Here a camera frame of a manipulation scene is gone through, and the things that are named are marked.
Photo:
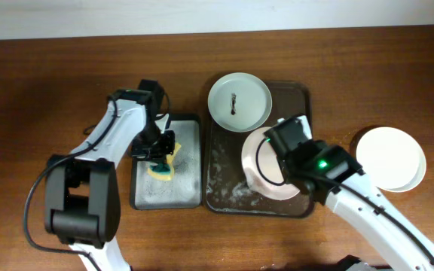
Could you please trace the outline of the green yellow sponge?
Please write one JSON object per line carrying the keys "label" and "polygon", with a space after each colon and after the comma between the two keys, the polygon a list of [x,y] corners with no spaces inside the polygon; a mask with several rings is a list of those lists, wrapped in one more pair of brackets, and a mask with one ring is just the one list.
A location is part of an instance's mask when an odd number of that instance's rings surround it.
{"label": "green yellow sponge", "polygon": [[172,154],[166,155],[166,160],[163,163],[158,163],[155,165],[150,165],[147,169],[147,173],[154,179],[159,181],[171,181],[175,174],[175,169],[173,167],[173,161],[181,149],[181,145],[176,142]]}

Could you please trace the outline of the pale green plate top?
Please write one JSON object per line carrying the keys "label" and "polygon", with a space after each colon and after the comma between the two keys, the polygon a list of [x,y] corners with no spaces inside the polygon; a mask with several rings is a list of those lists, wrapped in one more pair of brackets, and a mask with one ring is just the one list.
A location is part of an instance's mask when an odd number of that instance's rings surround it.
{"label": "pale green plate top", "polygon": [[235,72],[219,78],[207,101],[212,119],[231,132],[259,128],[270,116],[273,100],[267,85],[254,75]]}

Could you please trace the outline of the pink white plate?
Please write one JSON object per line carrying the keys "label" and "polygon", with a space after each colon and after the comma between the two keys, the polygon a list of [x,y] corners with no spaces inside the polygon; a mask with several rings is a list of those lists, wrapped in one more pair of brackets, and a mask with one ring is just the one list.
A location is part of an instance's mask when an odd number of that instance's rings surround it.
{"label": "pink white plate", "polygon": [[257,154],[259,143],[269,126],[251,132],[243,143],[241,164],[249,188],[268,199],[287,200],[299,194],[300,190],[291,184],[284,184],[283,174],[277,156],[268,142],[264,142]]}

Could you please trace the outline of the white plate front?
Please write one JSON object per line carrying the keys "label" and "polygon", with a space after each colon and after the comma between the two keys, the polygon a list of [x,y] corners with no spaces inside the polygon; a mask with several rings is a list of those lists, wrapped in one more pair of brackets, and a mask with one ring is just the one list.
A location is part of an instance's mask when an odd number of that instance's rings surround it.
{"label": "white plate front", "polygon": [[356,145],[356,159],[374,186],[394,193],[415,189],[426,174],[426,157],[406,132],[379,126],[365,132]]}

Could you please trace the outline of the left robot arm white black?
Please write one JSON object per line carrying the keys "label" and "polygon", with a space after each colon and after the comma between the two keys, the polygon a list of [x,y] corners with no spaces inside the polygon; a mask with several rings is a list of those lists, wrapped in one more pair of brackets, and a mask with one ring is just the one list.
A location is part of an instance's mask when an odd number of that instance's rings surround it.
{"label": "left robot arm white black", "polygon": [[159,87],[117,90],[105,116],[70,155],[52,156],[45,180],[44,227],[81,257],[88,270],[129,270],[118,246],[121,216],[116,169],[127,151],[170,173],[175,137],[160,114]]}

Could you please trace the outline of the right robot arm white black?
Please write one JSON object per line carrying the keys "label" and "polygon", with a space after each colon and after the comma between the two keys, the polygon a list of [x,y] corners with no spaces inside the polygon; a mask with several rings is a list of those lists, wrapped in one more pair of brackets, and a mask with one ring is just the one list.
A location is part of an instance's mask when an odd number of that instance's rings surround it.
{"label": "right robot arm white black", "polygon": [[394,270],[434,270],[434,243],[370,181],[343,148],[309,140],[284,155],[289,183],[312,190],[315,199],[361,234]]}

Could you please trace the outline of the small black soapy tray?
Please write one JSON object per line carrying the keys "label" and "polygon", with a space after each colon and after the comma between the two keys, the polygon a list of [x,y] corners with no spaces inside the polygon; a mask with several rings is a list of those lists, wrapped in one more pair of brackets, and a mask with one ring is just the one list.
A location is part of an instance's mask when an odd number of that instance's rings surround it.
{"label": "small black soapy tray", "polygon": [[200,118],[171,114],[166,127],[176,134],[181,148],[175,155],[170,181],[152,178],[149,162],[132,161],[130,206],[136,210],[195,208],[202,200]]}

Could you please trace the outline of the large brown serving tray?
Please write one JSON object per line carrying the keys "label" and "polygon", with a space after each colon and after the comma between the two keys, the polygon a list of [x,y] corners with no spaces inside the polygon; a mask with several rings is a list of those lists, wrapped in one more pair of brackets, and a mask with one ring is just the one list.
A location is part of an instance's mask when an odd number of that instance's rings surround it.
{"label": "large brown serving tray", "polygon": [[[265,126],[278,119],[305,114],[312,119],[308,89],[293,81],[267,81],[273,105]],[[306,195],[286,200],[268,199],[251,190],[241,165],[241,151],[248,132],[230,132],[214,120],[207,124],[203,163],[203,204],[212,212],[306,218],[314,205]]]}

